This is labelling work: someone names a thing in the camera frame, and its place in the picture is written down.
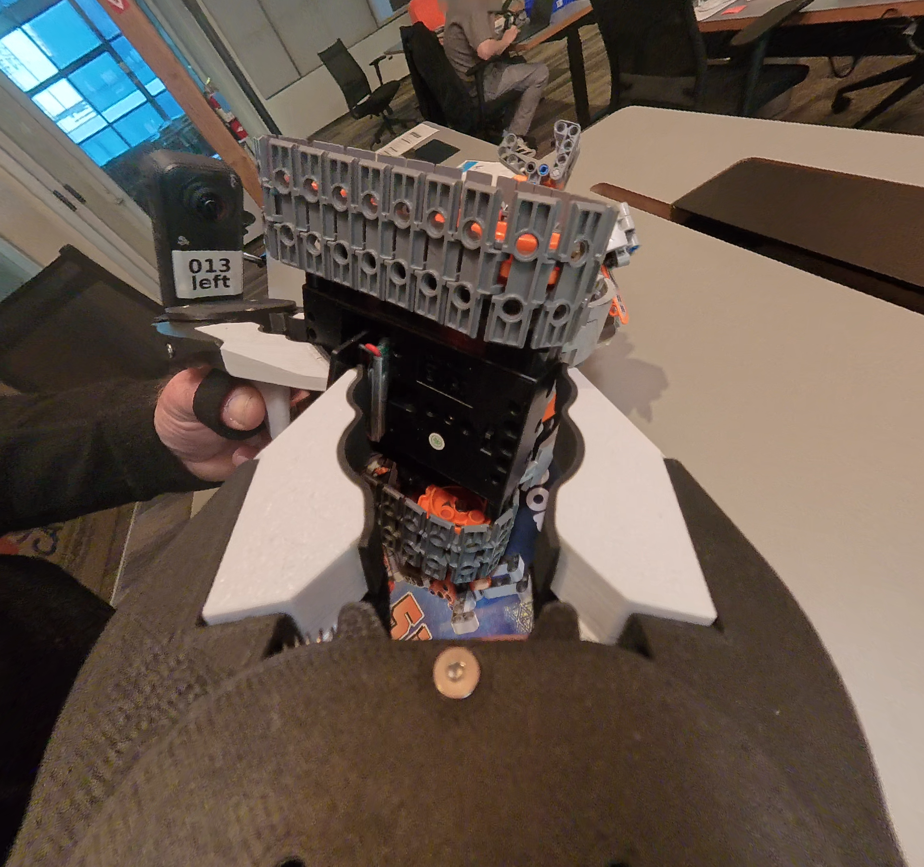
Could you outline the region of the tracked building-block toy robot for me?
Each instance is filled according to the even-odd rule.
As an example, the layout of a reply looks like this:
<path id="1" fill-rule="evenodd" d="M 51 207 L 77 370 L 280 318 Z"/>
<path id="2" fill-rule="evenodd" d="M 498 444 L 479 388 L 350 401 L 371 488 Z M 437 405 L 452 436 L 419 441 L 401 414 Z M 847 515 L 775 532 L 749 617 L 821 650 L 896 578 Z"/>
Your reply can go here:
<path id="1" fill-rule="evenodd" d="M 552 460 L 556 386 L 627 319 L 629 207 L 283 137 L 257 168 L 268 255 L 307 275 L 308 341 L 333 374 L 364 369 L 391 573 L 457 605 L 522 589 L 504 554 Z"/>

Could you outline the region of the small black office chair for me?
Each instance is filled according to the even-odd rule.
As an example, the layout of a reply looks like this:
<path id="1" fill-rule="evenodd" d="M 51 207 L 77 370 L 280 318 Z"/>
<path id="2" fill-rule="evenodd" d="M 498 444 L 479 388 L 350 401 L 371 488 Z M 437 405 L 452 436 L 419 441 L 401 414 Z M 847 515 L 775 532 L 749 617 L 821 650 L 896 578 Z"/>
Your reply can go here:
<path id="1" fill-rule="evenodd" d="M 393 80 L 387 83 L 380 81 L 380 86 L 373 90 L 366 73 L 339 39 L 328 48 L 318 52 L 318 58 L 340 87 L 353 119 L 362 120 L 371 116 L 381 119 L 372 140 L 373 149 L 383 141 L 386 132 L 391 136 L 397 133 L 395 125 L 400 125 L 405 129 L 413 125 L 395 116 L 391 109 L 391 102 L 398 93 L 400 81 Z"/>

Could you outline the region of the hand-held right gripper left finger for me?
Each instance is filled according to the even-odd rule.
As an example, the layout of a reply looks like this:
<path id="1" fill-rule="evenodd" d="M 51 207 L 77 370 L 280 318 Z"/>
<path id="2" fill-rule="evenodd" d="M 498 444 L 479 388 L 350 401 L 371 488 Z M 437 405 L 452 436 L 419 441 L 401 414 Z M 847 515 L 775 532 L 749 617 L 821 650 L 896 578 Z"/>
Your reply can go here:
<path id="1" fill-rule="evenodd" d="M 369 543 L 372 501 L 347 463 L 358 375 L 343 375 L 257 459 L 202 618 L 217 625 L 286 614 L 333 627 L 340 608 L 381 599 L 381 557 Z"/>

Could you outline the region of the wooden background table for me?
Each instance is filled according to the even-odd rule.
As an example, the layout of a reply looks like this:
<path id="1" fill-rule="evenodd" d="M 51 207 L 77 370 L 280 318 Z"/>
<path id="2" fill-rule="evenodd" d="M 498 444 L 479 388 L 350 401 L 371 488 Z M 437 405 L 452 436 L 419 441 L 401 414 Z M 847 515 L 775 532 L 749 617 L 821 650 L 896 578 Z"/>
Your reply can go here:
<path id="1" fill-rule="evenodd" d="M 741 1 L 742 10 L 696 20 L 692 8 L 676 11 L 668 28 L 682 36 L 699 28 L 708 57 L 731 53 L 734 33 L 793 0 Z M 770 32 L 768 57 L 904 56 L 922 47 L 922 0 L 812 0 Z"/>

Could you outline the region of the blue robot kit box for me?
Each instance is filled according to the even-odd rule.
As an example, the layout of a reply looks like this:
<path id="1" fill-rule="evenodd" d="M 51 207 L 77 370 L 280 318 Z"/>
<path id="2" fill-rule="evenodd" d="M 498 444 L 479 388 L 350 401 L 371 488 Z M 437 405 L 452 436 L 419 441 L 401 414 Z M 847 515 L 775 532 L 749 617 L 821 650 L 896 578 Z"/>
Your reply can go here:
<path id="1" fill-rule="evenodd" d="M 387 557 L 391 636 L 394 640 L 519 639 L 533 626 L 533 563 L 548 505 L 558 481 L 555 461 L 519 497 L 506 552 L 485 586 L 422 580 L 414 583 Z"/>

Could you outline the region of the large black office chair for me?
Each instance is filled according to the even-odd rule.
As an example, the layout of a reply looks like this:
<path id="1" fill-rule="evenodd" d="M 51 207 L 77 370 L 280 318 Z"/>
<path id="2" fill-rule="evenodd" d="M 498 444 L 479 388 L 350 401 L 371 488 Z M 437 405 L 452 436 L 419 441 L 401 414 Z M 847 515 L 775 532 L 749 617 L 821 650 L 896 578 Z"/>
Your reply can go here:
<path id="1" fill-rule="evenodd" d="M 802 64 L 765 64 L 772 32 L 813 0 L 789 0 L 740 29 L 708 61 L 692 0 L 590 0 L 611 70 L 609 112 L 628 106 L 755 116 L 800 84 Z"/>

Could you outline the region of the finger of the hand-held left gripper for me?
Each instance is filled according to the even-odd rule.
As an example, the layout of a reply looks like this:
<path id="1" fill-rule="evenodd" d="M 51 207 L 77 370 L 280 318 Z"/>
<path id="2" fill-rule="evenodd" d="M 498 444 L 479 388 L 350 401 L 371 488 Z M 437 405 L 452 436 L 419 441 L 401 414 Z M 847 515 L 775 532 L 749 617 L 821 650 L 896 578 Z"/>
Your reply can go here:
<path id="1" fill-rule="evenodd" d="M 302 390 L 329 387 L 330 362 L 322 348 L 283 335 L 269 335 L 267 344 L 266 382 Z"/>

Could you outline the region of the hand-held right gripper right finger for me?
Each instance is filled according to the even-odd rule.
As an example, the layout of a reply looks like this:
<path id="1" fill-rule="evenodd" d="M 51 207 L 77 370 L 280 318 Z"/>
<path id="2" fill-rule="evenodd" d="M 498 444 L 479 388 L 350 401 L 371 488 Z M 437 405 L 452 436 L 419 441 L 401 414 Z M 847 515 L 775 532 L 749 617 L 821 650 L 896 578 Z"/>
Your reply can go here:
<path id="1" fill-rule="evenodd" d="M 559 489 L 552 591 L 581 627 L 635 613 L 710 626 L 716 610 L 657 446 L 581 373 L 569 419 L 584 455 Z"/>

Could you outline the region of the person's left hand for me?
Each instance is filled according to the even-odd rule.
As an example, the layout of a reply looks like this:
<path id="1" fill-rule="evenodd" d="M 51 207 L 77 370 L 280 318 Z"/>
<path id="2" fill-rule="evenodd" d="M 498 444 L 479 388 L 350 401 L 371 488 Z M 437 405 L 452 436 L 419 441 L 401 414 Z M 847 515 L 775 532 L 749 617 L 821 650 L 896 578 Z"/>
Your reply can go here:
<path id="1" fill-rule="evenodd" d="M 245 441 L 231 441 L 215 434 L 194 415 L 195 393 L 211 369 L 189 367 L 173 377 L 160 391 L 154 428 L 163 444 L 193 475 L 207 482 L 226 480 L 238 466 L 256 457 L 268 445 L 267 433 Z M 221 416 L 233 430 L 252 430 L 264 420 L 266 407 L 260 390 L 243 384 L 225 397 Z"/>

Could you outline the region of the grey desk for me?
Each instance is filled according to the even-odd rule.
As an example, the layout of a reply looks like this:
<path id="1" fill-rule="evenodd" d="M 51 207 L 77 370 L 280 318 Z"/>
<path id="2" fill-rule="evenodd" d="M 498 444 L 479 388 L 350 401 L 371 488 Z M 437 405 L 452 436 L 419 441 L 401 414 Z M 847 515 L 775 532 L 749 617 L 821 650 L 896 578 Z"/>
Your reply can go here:
<path id="1" fill-rule="evenodd" d="M 582 370 L 802 604 L 922 865 L 922 317 L 641 211 Z"/>

